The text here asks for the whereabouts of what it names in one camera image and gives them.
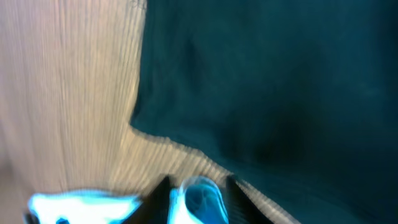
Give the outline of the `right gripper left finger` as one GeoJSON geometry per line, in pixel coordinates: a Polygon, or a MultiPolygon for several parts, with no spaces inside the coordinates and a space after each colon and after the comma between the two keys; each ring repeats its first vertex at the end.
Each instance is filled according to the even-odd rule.
{"type": "Polygon", "coordinates": [[[167,224],[172,184],[166,175],[123,224],[167,224]]]}

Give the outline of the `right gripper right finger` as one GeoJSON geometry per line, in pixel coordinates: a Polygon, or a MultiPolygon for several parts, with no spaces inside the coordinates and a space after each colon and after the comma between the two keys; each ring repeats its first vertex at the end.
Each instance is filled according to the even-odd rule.
{"type": "Polygon", "coordinates": [[[229,224],[273,224],[239,187],[235,175],[225,178],[224,199],[229,224]]]}

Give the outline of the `light blue printed t-shirt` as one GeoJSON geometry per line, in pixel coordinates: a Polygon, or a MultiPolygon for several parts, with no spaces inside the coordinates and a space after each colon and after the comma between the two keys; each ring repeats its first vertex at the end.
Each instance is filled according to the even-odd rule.
{"type": "Polygon", "coordinates": [[[396,223],[397,2],[148,1],[131,126],[301,223],[396,223]]]}

